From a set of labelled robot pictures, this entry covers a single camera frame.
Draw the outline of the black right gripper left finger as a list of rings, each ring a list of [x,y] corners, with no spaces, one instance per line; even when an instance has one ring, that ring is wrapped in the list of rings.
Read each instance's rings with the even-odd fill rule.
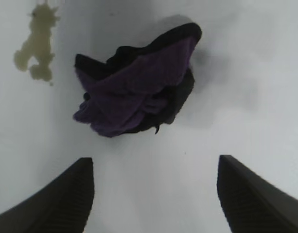
[[[93,161],[80,158],[46,187],[0,214],[0,233],[82,233],[93,200]]]

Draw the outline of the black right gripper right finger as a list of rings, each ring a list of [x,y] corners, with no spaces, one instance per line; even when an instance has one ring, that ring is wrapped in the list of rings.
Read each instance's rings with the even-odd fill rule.
[[[233,156],[219,157],[216,186],[233,233],[298,233],[298,200]]]

